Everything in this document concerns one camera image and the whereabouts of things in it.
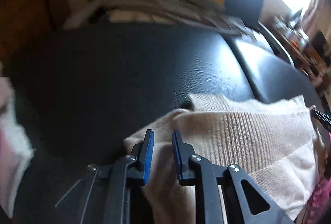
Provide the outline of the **grey hoodie on chair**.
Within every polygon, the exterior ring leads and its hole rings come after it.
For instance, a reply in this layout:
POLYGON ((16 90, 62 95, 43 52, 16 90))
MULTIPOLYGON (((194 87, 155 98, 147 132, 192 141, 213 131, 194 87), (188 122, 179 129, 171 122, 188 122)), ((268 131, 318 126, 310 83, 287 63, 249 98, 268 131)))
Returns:
POLYGON ((100 8, 112 23, 182 24, 255 39, 254 31, 242 19, 223 14, 223 8, 209 0, 92 0, 67 18, 63 28, 81 28, 100 8))

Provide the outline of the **beige knit sweater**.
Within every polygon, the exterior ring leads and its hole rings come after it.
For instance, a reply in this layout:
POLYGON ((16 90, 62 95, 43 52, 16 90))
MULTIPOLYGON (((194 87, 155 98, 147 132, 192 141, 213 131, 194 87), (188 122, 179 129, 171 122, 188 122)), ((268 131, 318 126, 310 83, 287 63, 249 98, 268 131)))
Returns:
POLYGON ((303 96, 272 104, 235 102, 223 95, 189 98, 192 109, 176 109, 148 125, 154 132, 154 150, 143 193, 154 222, 195 222, 195 190, 181 187, 176 178, 174 130, 211 163, 242 167, 295 219, 324 172, 327 153, 303 96))

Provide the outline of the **wooden desk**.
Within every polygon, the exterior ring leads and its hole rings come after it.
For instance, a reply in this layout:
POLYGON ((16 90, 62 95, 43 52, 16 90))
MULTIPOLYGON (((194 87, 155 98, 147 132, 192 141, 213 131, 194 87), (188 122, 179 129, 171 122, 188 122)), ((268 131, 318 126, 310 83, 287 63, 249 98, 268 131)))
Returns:
POLYGON ((297 24, 274 18, 271 30, 292 58, 294 65, 315 88, 330 86, 330 44, 321 31, 309 39, 297 24))

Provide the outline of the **folded white pink clothes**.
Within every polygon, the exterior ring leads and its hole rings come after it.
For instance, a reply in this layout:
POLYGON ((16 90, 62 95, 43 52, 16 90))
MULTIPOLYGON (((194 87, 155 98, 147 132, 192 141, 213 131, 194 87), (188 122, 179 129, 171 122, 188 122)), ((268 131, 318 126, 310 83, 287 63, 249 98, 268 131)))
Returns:
POLYGON ((1 207, 13 217, 15 200, 34 150, 26 131, 16 119, 15 90, 1 74, 1 207))

